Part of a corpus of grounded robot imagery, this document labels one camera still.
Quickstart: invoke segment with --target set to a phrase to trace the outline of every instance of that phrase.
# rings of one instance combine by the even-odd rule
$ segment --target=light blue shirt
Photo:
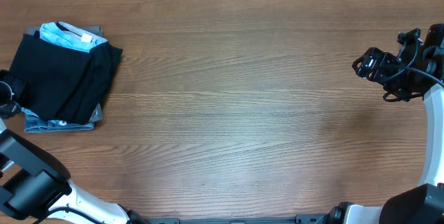
[[[51,44],[86,53],[89,53],[89,50],[95,46],[108,41],[103,37],[85,31],[79,27],[72,26],[68,23],[61,21],[58,23],[69,31],[62,31],[60,28],[58,28],[55,22],[42,24],[40,27],[40,39]],[[90,42],[82,41],[82,36],[84,34],[89,35],[92,38]]]

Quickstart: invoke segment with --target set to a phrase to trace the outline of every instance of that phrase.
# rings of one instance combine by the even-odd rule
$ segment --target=black mount
[[[444,223],[444,187],[424,184],[387,200],[380,224]]]
[[[41,218],[63,194],[70,194],[67,168],[48,152],[10,130],[0,134],[0,160],[22,169],[0,187],[0,211],[17,220]]]

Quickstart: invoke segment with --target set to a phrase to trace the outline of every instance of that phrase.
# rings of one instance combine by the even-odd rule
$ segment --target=clothing tag
[[[87,43],[89,43],[89,42],[91,42],[91,40],[92,40],[92,36],[91,35],[88,35],[88,34],[86,34],[86,33],[83,33],[82,34],[82,42],[87,42]]]

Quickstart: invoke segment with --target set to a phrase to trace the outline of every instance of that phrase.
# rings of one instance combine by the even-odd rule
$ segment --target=wooden table
[[[124,49],[94,131],[7,124],[80,187],[146,217],[382,205],[419,181],[425,110],[384,102],[351,64],[371,46],[397,53],[398,31],[443,15],[443,0],[0,0],[2,69],[48,21],[101,25]]]

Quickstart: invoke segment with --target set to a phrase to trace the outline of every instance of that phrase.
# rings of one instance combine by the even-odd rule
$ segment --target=stack of folded clothes
[[[94,129],[123,50],[102,37],[100,26],[58,21],[27,33],[9,69],[26,83],[19,102],[25,131]]]

